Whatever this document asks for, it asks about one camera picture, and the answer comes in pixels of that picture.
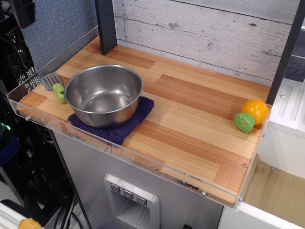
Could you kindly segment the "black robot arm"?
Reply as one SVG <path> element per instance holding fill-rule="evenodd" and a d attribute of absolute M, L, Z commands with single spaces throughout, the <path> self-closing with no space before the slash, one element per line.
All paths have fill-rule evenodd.
<path fill-rule="evenodd" d="M 35 22 L 35 0 L 14 0 L 15 15 L 19 26 L 24 29 Z"/>

